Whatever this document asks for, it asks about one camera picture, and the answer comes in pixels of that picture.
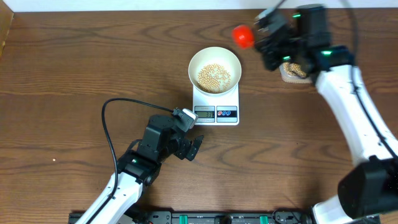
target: cable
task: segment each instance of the cable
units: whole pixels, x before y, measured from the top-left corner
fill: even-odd
[[[152,105],[150,103],[146,103],[143,101],[139,101],[139,100],[134,100],[134,99],[130,99],[130,98],[112,98],[112,99],[108,99],[107,101],[105,101],[104,105],[102,106],[102,112],[101,112],[101,118],[102,118],[102,126],[104,127],[104,132],[105,132],[105,136],[106,136],[106,140],[108,141],[109,144],[109,148],[111,148],[111,152],[112,152],[112,157],[113,157],[113,164],[114,164],[114,185],[113,185],[113,189],[112,192],[108,195],[108,198],[104,201],[104,203],[99,207],[99,209],[97,209],[97,211],[95,211],[95,213],[90,217],[90,219],[87,221],[86,224],[90,224],[95,217],[99,214],[99,212],[105,207],[105,205],[111,200],[111,198],[113,198],[113,195],[116,192],[116,189],[118,188],[118,160],[116,159],[116,153],[114,151],[114,147],[111,141],[111,136],[109,135],[108,129],[106,127],[106,122],[105,122],[105,109],[106,109],[106,105],[112,101],[129,101],[129,102],[133,102],[133,103],[139,103],[145,106],[150,106],[153,108],[157,108],[160,110],[164,110],[164,111],[168,111],[173,113],[172,110],[168,109],[168,108],[164,108],[161,106],[156,106],[156,105]],[[135,140],[133,141],[129,148],[132,149],[134,147],[134,145],[139,142],[139,140]]]
[[[380,224],[380,222],[374,221],[372,218],[368,218],[368,217],[363,218],[362,220],[365,222],[365,224],[368,224],[368,223],[370,223],[370,224]]]
[[[358,49],[359,49],[359,31],[358,31],[358,22],[356,20],[356,16],[355,13],[353,11],[353,8],[351,7],[351,5],[349,4],[349,2],[347,0],[340,0],[340,2],[342,3],[342,5],[344,5],[344,7],[347,10],[349,19],[351,20],[351,26],[353,29],[353,63],[351,64],[351,73],[350,73],[350,79],[351,82],[353,84],[353,91],[359,101],[359,104],[362,107],[362,110],[364,111],[366,117],[368,118],[371,126],[373,127],[374,131],[376,132],[377,136],[380,139],[380,142],[386,147],[386,149],[389,151],[389,153],[391,154],[391,156],[395,159],[398,159],[397,154],[394,152],[394,150],[392,150],[392,148],[390,147],[390,145],[388,145],[388,143],[386,142],[386,138],[381,134],[380,130],[377,128],[376,124],[374,123],[374,121],[372,120],[372,117],[370,116],[369,112],[367,111],[367,109],[365,108],[364,103],[362,102],[362,99],[358,93],[359,87],[356,85],[355,82],[355,77],[354,77],[354,67],[356,66],[356,55],[358,53]]]
[[[285,3],[286,2],[286,0],[281,0],[276,6],[275,6],[275,9],[274,10],[276,10],[277,8],[279,8],[283,3]]]

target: robotic arm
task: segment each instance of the robotic arm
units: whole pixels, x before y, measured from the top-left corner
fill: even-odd
[[[172,116],[153,115],[142,140],[133,141],[118,160],[118,173],[113,174],[101,195],[77,221],[83,223],[117,223],[124,212],[138,201],[145,189],[159,175],[162,162],[171,154],[192,161],[203,136],[185,139],[198,116],[188,109],[174,109]],[[139,143],[137,151],[133,147]],[[112,194],[118,175],[117,189]]]
[[[254,47],[268,70],[285,62],[300,65],[335,114],[355,167],[339,183],[338,195],[315,205],[303,222],[349,223],[398,210],[398,141],[366,91],[354,55],[331,45],[322,5],[300,6],[294,18],[297,29],[277,9],[259,14],[259,31],[269,35]]]

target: container of beans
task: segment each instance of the container of beans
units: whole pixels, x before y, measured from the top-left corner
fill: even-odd
[[[235,89],[242,75],[237,56],[222,47],[199,51],[189,63],[189,79],[207,96],[223,96]]]

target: scale display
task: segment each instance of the scale display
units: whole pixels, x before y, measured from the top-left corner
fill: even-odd
[[[213,111],[195,111],[199,118],[214,118]]]
[[[238,125],[238,86],[231,93],[217,97],[206,96],[193,87],[193,112],[198,115],[195,125]]]

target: green led light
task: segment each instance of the green led light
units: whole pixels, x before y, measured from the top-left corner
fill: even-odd
[[[266,215],[260,216],[260,224],[269,224],[268,216]]]
[[[331,55],[331,51],[330,50],[324,50],[322,52],[323,55]]]
[[[180,224],[188,224],[188,215],[180,215]]]

